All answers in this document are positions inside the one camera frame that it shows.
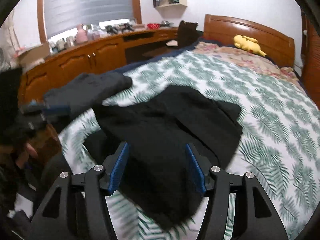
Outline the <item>person's left hand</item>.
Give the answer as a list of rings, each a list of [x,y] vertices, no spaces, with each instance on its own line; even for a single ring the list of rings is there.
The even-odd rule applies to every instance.
[[[19,168],[23,168],[25,166],[25,164],[28,162],[30,157],[36,159],[38,157],[38,154],[37,154],[37,151],[35,150],[35,148],[33,148],[33,146],[31,144],[26,143],[23,146],[22,152],[20,153],[20,155],[18,156],[18,158],[16,160],[16,165]]]

